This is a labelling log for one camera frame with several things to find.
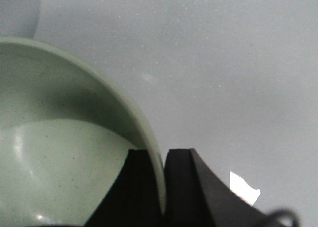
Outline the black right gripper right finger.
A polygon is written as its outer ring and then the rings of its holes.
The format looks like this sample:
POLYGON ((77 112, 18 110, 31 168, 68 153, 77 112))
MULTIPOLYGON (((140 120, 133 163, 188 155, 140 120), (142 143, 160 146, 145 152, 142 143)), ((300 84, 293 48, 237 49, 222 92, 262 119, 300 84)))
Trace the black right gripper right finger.
POLYGON ((167 227, 279 227, 235 195, 194 149, 169 150, 165 161, 167 227))

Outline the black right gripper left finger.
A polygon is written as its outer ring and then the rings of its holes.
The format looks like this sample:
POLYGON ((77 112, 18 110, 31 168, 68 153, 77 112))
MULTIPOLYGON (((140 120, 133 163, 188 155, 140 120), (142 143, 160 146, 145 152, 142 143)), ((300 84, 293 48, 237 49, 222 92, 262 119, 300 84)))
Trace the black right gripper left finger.
POLYGON ((86 227, 159 227, 162 214, 147 150, 129 150, 114 184, 86 227))

